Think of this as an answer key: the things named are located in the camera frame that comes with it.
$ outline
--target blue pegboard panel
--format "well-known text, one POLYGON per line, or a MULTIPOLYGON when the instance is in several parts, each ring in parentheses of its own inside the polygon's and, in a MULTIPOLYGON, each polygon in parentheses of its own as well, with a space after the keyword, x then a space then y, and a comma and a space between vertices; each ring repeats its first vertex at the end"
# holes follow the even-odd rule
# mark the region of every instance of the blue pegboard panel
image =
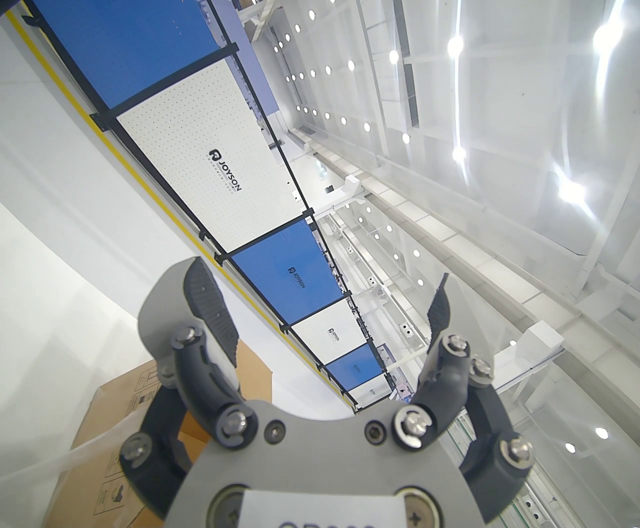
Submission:
POLYGON ((306 220, 241 251, 234 262, 286 323, 342 296, 306 220))
POLYGON ((344 387, 351 390, 382 374, 382 368, 368 343, 332 361, 326 369, 344 387))
POLYGON ((109 108, 218 49, 195 0, 34 3, 109 108))

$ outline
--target white pegboard panel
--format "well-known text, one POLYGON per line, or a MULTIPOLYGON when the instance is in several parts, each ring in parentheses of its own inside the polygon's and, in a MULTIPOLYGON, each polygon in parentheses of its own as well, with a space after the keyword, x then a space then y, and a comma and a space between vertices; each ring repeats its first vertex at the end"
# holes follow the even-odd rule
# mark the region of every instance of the white pegboard panel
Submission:
POLYGON ((325 365, 365 342, 347 299, 338 301, 291 328, 325 365))
POLYGON ((391 388, 387 383, 385 375, 380 374, 359 387, 350 390, 349 394, 358 402, 358 406, 366 407, 382 397, 389 396, 391 394, 391 388))
POLYGON ((283 172, 219 61, 118 117, 228 252, 300 215, 283 172))

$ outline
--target black frame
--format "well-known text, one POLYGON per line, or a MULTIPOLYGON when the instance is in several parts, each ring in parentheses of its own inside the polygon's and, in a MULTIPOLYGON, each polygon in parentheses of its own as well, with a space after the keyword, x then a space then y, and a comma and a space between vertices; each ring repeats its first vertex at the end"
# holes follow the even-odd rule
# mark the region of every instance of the black frame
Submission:
MULTIPOLYGON (((33 0, 24 0, 25 5, 27 6, 27 9, 29 10, 29 12, 31 13, 31 16, 29 15, 23 15, 23 20, 24 22, 31 27, 34 28, 39 28, 42 30, 42 32, 44 33, 44 35, 47 37, 47 39, 49 40, 49 42, 51 43, 54 51, 58 54, 58 56, 60 57, 60 60, 62 61, 62 63, 64 64, 64 66, 67 68, 67 70, 69 71, 69 73, 71 74, 71 76, 74 78, 74 80, 76 81, 78 87, 80 88, 80 90, 84 93, 84 95, 87 97, 87 99, 89 100, 89 102, 91 103, 91 105, 96 109, 96 113, 91 114, 91 118, 93 119, 93 121, 95 122, 95 124, 98 126, 98 128, 105 132, 105 131, 111 131, 114 136, 118 139, 118 141, 130 152, 130 154, 133 156, 133 158, 135 158, 140 165, 142 165, 142 167, 144 167, 144 169, 149 173, 149 175, 158 183, 158 185, 163 189, 163 191, 167 194, 167 196, 169 198, 171 198, 171 200, 180 208, 180 210, 189 218, 189 220, 194 224, 194 226, 198 229, 198 236, 200 238, 200 240, 204 240, 205 238, 210 240, 210 242, 212 243, 212 245, 214 246, 216 252, 214 252, 214 258, 216 260, 216 262, 222 266, 223 263, 225 261, 228 261, 232 267, 235 269, 235 271, 240 275, 240 277, 242 277, 242 279, 253 289, 253 291, 258 295, 258 297, 260 298, 260 300, 267 306, 268 309, 270 309, 270 311, 273 313, 273 315, 280 320, 281 325, 280 325, 280 329, 283 333, 290 333, 292 334, 296 340, 303 346, 303 348, 307 351, 307 353, 316 361, 317 363, 317 369, 318 371, 324 371, 327 375, 327 377, 329 377, 329 379, 331 381, 333 381, 336 386, 338 386, 338 388, 340 389, 340 392, 342 395, 346 395, 349 397, 349 400, 351 402, 353 402, 353 405, 355 407, 355 412, 358 412, 358 408, 357 405, 358 403, 355 401, 355 399, 351 396, 351 394, 349 394, 349 392, 347 390, 345 390, 345 388, 342 386, 341 383, 338 382, 338 380, 335 379, 335 377, 326 369, 325 364, 323 364, 318 357, 311 351, 311 349, 307 346, 307 344, 300 339, 300 336, 298 336, 298 334, 291 329, 291 326, 294 323, 288 324, 287 321, 284 320, 284 318, 278 313, 278 311, 275 309, 275 307, 266 299, 266 297, 258 290, 258 288, 256 288, 255 284, 247 277, 246 273, 244 273, 244 271, 234 262, 233 256, 237 255, 241 250, 247 249, 250 246, 253 246, 254 244, 261 242, 262 240, 264 240, 265 238, 283 230, 286 229, 287 227, 290 227, 291 225, 299 222, 300 220, 302 220, 303 218, 310 218, 311 219, 311 227, 312 229, 315 229, 320 237, 320 240, 322 242, 322 245, 324 246, 324 248, 322 248, 322 251, 325 255, 328 256, 328 263, 330 265, 330 267, 332 268, 332 270, 335 270, 335 274, 336 276, 336 280, 338 281, 338 284, 340 286, 340 288, 342 289, 342 291, 344 292, 344 294, 337 300, 335 300, 334 302, 329 303, 330 306, 332 304, 334 304, 335 302, 338 302, 344 298, 348 299, 349 302, 349 306, 351 307, 351 311, 353 312, 356 321, 366 339, 366 343, 368 343, 370 345, 370 348, 374 354, 374 357, 376 358, 376 361, 378 361, 378 363, 382 366, 383 369, 383 373, 385 374, 385 378, 387 379, 387 381, 389 382, 390 377, 387 374, 387 370, 386 367, 383 365, 381 358, 378 354, 378 352, 376 351, 376 348, 373 345, 372 342, 372 338, 371 335, 369 334, 366 325, 364 324, 364 321, 362 319, 362 316, 360 315, 360 311, 358 310, 358 307, 355 305, 355 302, 353 301, 353 298, 351 297, 351 292, 348 290, 348 288, 346 287, 346 282, 344 280, 344 277, 342 275, 342 273, 340 272, 340 269, 331 253, 331 251, 329 250, 329 247, 326 243, 326 239, 324 238, 324 235, 322 233, 322 230, 319 228, 316 219, 314 218, 314 212, 313 209, 309 207, 308 203, 307 203, 307 199, 305 198, 302 189, 300 188, 300 185, 295 177, 295 175, 293 174, 293 171, 291 169, 291 166, 289 164, 289 161, 287 160, 287 157, 285 156, 279 142, 278 142, 278 138, 276 137, 275 132, 273 131, 273 128, 271 126, 271 124, 269 123, 269 120, 264 112, 264 109, 262 108, 262 104, 260 103, 260 100, 258 99, 257 94, 255 93, 255 90, 253 88, 253 85, 251 84, 251 81, 249 80, 246 71, 243 67, 243 64, 238 56, 238 46, 235 42, 231 42, 227 33, 227 30, 225 29, 224 25, 222 24, 222 21, 220 20, 220 16, 218 15, 218 12, 216 11, 212 0, 207 0, 207 4, 209 5, 209 8, 211 9, 212 14, 214 15, 214 18, 216 19, 216 23, 218 25, 218 27, 220 28, 221 34, 222 34, 222 38, 224 39, 226 45, 224 47, 220 47, 218 50, 204 56, 203 58, 200 58, 199 60, 194 61, 192 64, 185 66, 184 68, 181 68, 180 70, 178 70, 177 72, 172 73, 171 75, 165 77, 164 79, 161 79, 160 81, 154 83, 152 86, 149 86, 148 88, 145 88, 144 90, 140 91, 137 94, 134 94, 133 96, 129 97, 127 100, 117 104, 115 107, 113 108, 109 108, 109 106, 104 102, 104 100, 102 99, 102 97, 98 94, 97 90, 93 87, 93 85, 89 82, 89 80, 86 78, 86 76, 83 74, 82 70, 78 67, 77 63, 74 61, 73 57, 71 57, 70 53, 66 50, 65 46, 62 44, 62 42, 59 40, 59 38, 56 36, 56 33, 53 31, 53 29, 50 27, 50 25, 48 24, 48 22, 44 19, 42 13, 40 12, 40 10, 37 8, 36 4, 34 3, 33 0), (280 153, 280 157, 283 159, 284 164, 287 168, 287 171, 289 172, 289 176, 291 177, 291 180, 293 181, 294 185, 296 186, 296 190, 298 191, 298 193, 300 194, 300 198, 302 199, 302 202, 306 208, 305 212, 284 223, 283 225, 269 231, 268 233, 265 233, 259 237, 257 237, 256 239, 242 245, 240 248, 236 248, 235 250, 231 251, 231 252, 226 252, 224 247, 216 240, 216 238, 211 234, 211 232, 206 228, 206 226, 200 221, 200 219, 196 216, 196 214, 189 208, 189 206, 186 204, 185 201, 183 201, 183 199, 180 197, 180 195, 176 192, 176 190, 173 189, 173 187, 171 186, 171 184, 162 176, 162 174, 160 173, 160 171, 154 166, 154 164, 151 162, 151 160, 144 154, 144 152, 142 152, 142 150, 139 148, 139 146, 136 144, 136 142, 131 138, 131 136, 127 133, 127 131, 124 129, 124 127, 120 124, 120 122, 117 120, 117 116, 121 115, 123 112, 133 108, 135 105, 139 104, 140 102, 143 102, 144 100, 148 99, 149 97, 161 92, 162 90, 164 90, 165 88, 175 84, 176 82, 190 76, 191 74, 194 74, 195 72, 203 69, 206 66, 209 66, 213 63, 216 63, 220 60, 224 60, 227 57, 232 57, 233 60, 235 61, 235 63, 238 66, 238 69, 240 71, 240 75, 243 78, 243 81, 246 83, 251 96, 253 97, 253 100, 255 102, 255 105, 257 106, 257 108, 260 111, 260 115, 262 116, 262 120, 264 121, 269 134, 271 135, 271 138, 273 139, 274 143, 275 143, 275 148, 278 149, 278 152, 280 153)), ((322 309, 326 308, 327 306, 321 308, 320 310, 316 310, 315 312, 313 312, 313 314, 318 313, 319 311, 321 311, 322 309)), ((306 319, 307 317, 313 315, 313 314, 309 314, 307 316, 305 316, 303 319, 306 319)), ((390 383, 390 388, 393 389, 393 384, 391 382, 390 383)))

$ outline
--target joyson logo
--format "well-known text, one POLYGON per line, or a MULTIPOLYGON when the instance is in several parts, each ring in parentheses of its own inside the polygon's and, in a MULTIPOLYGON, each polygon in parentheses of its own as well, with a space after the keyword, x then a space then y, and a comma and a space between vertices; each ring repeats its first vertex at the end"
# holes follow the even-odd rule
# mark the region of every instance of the joyson logo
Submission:
POLYGON ((240 183, 238 183, 228 163, 222 159, 222 154, 220 154, 218 149, 214 148, 209 152, 209 159, 213 162, 216 172, 222 178, 222 181, 228 187, 229 191, 237 193, 242 190, 240 183))
POLYGON ((293 282, 298 283, 301 288, 306 288, 305 283, 302 282, 302 278, 297 274, 296 268, 289 268, 289 274, 291 275, 291 280, 293 282))

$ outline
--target label sticker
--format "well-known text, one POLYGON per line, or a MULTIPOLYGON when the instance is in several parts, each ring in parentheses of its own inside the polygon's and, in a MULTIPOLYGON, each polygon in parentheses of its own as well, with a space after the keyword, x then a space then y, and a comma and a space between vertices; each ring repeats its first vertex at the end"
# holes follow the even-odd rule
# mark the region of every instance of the label sticker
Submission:
POLYGON ((402 497, 246 490, 238 528, 401 528, 402 497))

